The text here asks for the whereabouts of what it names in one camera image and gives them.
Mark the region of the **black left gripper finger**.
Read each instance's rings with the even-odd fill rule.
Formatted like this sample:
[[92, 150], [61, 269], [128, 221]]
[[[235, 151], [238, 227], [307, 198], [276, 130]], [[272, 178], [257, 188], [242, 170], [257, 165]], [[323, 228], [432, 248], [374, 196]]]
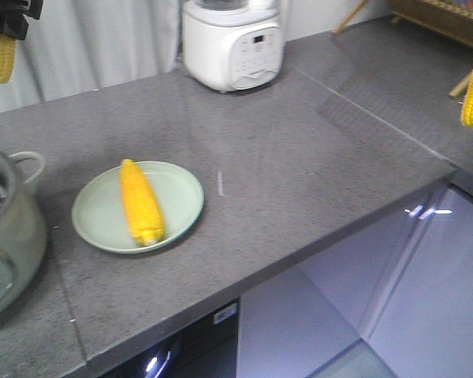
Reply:
[[0, 0], [0, 35], [25, 40], [28, 33], [26, 17], [38, 20], [42, 9], [43, 0]]

